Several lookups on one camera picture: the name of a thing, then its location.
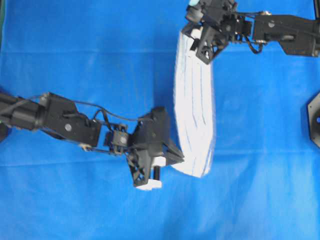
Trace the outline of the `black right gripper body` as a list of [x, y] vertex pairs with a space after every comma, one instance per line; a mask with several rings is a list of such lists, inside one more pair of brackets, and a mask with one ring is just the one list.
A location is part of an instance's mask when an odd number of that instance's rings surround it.
[[190, 50], [194, 41], [191, 38], [191, 31], [210, 26], [227, 36], [228, 44], [236, 43], [237, 8], [238, 3], [235, 0], [191, 0], [186, 8], [187, 24], [181, 30], [181, 39], [186, 42]]

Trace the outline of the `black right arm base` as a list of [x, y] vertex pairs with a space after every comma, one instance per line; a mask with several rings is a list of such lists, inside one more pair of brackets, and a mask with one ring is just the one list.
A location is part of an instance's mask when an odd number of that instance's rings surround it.
[[310, 140], [320, 147], [320, 93], [307, 104], [308, 132]]

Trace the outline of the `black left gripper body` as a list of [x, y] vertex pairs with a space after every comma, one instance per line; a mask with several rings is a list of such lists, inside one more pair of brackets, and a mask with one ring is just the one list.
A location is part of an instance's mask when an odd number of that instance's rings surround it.
[[167, 167], [164, 144], [170, 140], [169, 123], [166, 109], [163, 106], [155, 107], [143, 116], [129, 137], [127, 156], [134, 150], [147, 150], [152, 158], [151, 179], [156, 179], [156, 167], [159, 167], [159, 180], [161, 168]]

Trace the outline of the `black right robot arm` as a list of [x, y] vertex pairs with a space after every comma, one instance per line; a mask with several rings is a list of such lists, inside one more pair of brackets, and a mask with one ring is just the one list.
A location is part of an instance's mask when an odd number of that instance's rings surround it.
[[314, 19], [268, 11], [239, 12], [234, 0], [197, 0], [186, 9], [188, 23], [182, 34], [193, 40], [190, 47], [210, 64], [229, 43], [247, 43], [260, 54], [270, 42], [280, 44], [286, 55], [320, 55], [320, 2], [315, 0]]

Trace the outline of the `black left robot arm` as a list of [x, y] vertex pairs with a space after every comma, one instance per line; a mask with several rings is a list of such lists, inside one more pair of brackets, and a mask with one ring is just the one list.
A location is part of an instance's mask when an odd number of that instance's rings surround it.
[[164, 107], [155, 107], [136, 119], [133, 133], [125, 124], [111, 123], [109, 112], [102, 106], [97, 112], [103, 119], [88, 117], [77, 109], [77, 102], [48, 92], [22, 98], [7, 93], [0, 95], [0, 137], [9, 128], [40, 130], [61, 141], [77, 144], [85, 152], [99, 152], [102, 127], [107, 127], [102, 153], [125, 156], [133, 186], [143, 191], [162, 187], [162, 167], [180, 164], [184, 154], [170, 137], [170, 117]]

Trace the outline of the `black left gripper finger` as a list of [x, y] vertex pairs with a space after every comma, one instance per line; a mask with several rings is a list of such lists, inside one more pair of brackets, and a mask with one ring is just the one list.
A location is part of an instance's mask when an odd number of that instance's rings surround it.
[[183, 163], [185, 156], [176, 144], [170, 139], [167, 144], [164, 144], [164, 157], [166, 166]]

